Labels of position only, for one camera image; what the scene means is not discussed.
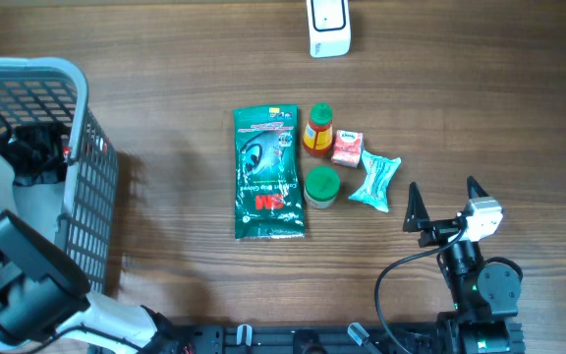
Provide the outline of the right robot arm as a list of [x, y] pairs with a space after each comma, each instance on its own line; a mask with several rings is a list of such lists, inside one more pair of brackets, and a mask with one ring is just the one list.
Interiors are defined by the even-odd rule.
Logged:
[[493, 235], [503, 208], [470, 176], [464, 209], [450, 219], [432, 220], [418, 185], [409, 187], [403, 230], [419, 232], [419, 246], [437, 247], [436, 260], [454, 302], [436, 320], [438, 353], [519, 354], [526, 351], [518, 316], [523, 271], [503, 258], [486, 259], [480, 241]]

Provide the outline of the red bottle green cap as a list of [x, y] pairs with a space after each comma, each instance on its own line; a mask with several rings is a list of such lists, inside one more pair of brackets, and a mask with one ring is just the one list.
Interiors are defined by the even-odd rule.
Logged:
[[327, 103], [321, 102], [311, 110], [302, 138], [303, 146], [310, 155], [324, 157], [329, 153], [333, 145], [332, 119], [333, 111]]

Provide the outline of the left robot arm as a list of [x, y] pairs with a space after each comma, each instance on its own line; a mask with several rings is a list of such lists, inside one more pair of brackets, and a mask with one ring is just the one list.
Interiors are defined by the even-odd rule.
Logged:
[[66, 252], [19, 213], [16, 188], [66, 180], [69, 132], [57, 122], [0, 133], [0, 342], [43, 349], [66, 337], [114, 353], [166, 352], [180, 341], [169, 320], [93, 290]]

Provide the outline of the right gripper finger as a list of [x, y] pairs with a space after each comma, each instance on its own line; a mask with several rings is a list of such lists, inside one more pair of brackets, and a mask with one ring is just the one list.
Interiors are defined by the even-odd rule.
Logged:
[[467, 193], [470, 200], [489, 197], [489, 194], [484, 190], [474, 176], [469, 176], [467, 178]]
[[404, 217], [404, 231], [423, 231], [429, 229], [430, 219], [416, 182], [409, 186], [408, 204]]

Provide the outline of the pink tissue pack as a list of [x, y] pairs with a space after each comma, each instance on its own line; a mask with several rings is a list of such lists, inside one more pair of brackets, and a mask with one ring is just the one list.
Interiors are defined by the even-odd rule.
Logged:
[[331, 161], [335, 164], [357, 168], [364, 150], [364, 134], [337, 130]]

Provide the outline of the light teal packet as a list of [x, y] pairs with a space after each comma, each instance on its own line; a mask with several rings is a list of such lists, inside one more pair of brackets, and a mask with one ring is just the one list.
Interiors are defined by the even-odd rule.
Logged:
[[387, 189], [401, 165], [401, 158], [390, 159], [364, 150], [361, 160], [367, 175], [362, 186], [349, 197], [349, 200], [370, 205], [381, 212], [388, 212]]

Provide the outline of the green 3M gloves packet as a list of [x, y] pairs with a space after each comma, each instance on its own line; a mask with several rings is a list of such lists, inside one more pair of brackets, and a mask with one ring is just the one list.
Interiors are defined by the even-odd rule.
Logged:
[[234, 111], [237, 240], [305, 236], [297, 128], [294, 104]]

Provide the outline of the green lid jar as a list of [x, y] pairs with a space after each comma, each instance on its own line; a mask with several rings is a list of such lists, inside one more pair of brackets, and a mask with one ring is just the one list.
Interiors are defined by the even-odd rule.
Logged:
[[304, 184], [304, 197], [309, 206], [328, 208], [336, 200], [341, 187], [338, 172], [327, 165], [309, 171]]

